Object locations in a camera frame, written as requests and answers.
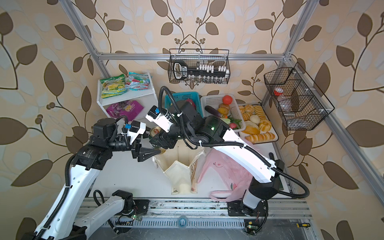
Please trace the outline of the cream canvas tote bag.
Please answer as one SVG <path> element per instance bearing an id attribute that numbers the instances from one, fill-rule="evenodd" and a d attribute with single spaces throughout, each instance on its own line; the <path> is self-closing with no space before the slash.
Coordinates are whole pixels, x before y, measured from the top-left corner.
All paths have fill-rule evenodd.
<path id="1" fill-rule="evenodd" d="M 204 158 L 203 147 L 190 149 L 179 140 L 174 148 L 154 156 L 153 162 L 170 181 L 173 195 L 188 195 L 198 193 L 197 168 L 199 160 Z"/>

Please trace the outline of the purple snack bag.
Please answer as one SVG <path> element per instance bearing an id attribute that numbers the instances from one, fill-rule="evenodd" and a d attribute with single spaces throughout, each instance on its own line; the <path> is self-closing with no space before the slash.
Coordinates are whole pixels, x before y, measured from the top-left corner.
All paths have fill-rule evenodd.
<path id="1" fill-rule="evenodd" d="M 112 118 L 119 118 L 126 116 L 128 121 L 134 120 L 142 111 L 144 107 L 137 101 L 127 100 L 114 103 L 107 107 L 107 113 Z"/>

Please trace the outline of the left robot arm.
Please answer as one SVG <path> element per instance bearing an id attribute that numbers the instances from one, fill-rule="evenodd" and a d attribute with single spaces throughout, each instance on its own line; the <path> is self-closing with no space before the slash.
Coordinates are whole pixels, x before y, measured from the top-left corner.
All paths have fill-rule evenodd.
<path id="1" fill-rule="evenodd" d="M 139 162 L 158 153 L 140 144 L 142 138 L 149 136 L 150 129 L 145 123 L 125 122 L 119 133 L 118 121 L 105 118 L 93 130 L 89 142 L 67 161 L 65 184 L 54 205 L 35 230 L 23 234 L 23 240 L 87 240 L 114 215 L 134 217 L 143 209 L 135 203 L 132 193 L 117 190 L 95 210 L 76 219 L 92 183 L 114 152 L 130 151 Z"/>

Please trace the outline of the teal plastic fruit basket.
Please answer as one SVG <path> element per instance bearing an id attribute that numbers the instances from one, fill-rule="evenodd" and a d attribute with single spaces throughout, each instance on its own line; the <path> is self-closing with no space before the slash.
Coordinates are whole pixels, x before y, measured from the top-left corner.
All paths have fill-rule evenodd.
<path id="1" fill-rule="evenodd" d="M 201 101 L 200 101 L 200 95 L 197 92 L 182 92 L 182 93 L 173 93 L 173 97 L 175 101 L 180 101 L 180 100 L 192 100 L 196 106 L 196 111 L 203 116 L 203 110 L 201 106 Z"/>

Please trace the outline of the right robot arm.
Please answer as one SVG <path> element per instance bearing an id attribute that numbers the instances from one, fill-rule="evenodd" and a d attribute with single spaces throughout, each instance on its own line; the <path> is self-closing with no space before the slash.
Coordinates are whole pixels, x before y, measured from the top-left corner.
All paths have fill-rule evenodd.
<path id="1" fill-rule="evenodd" d="M 269 160 L 261 155 L 219 117 L 203 118 L 190 103 L 176 101 L 166 86 L 160 88 L 158 106 L 152 107 L 146 118 L 161 128 L 150 140 L 154 147 L 173 149 L 183 140 L 190 149 L 213 148 L 245 168 L 253 178 L 242 194 L 244 214 L 277 194 L 296 199 L 310 195 L 305 184 L 284 173 L 281 160 Z"/>

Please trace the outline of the green label can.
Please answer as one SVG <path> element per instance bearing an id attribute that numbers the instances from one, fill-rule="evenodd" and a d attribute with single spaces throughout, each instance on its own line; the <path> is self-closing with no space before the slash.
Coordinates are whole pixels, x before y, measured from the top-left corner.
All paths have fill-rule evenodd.
<path id="1" fill-rule="evenodd" d="M 149 132 L 149 138 L 152 139 L 153 137 L 155 137 L 160 131 L 162 130 L 162 128 L 160 127 L 153 127 L 150 129 L 150 132 Z"/>

